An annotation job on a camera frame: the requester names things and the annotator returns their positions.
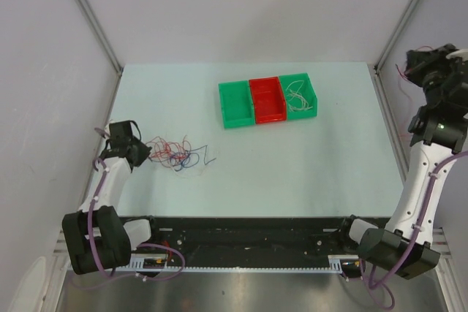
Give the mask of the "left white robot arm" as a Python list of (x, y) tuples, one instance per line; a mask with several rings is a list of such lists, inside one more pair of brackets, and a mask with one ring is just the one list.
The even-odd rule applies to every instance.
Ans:
[(137, 246), (151, 254), (162, 244), (162, 236), (147, 220), (127, 229), (116, 210), (132, 171), (151, 152), (134, 129), (139, 129), (136, 122), (127, 120), (109, 123), (102, 130), (104, 148), (92, 162), (98, 183), (78, 210), (62, 219), (72, 269), (78, 275), (100, 272), (109, 277), (108, 270), (129, 264)]

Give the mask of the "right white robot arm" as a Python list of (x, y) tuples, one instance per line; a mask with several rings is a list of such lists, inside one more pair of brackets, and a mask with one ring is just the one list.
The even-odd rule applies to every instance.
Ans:
[(400, 200), (384, 227), (353, 217), (337, 245), (371, 264), (370, 289), (392, 275), (412, 279), (435, 268), (434, 217), (448, 174), (467, 156), (467, 50), (446, 44), (433, 50), (407, 51), (405, 77), (423, 89), (426, 99), (407, 131), (409, 171)]

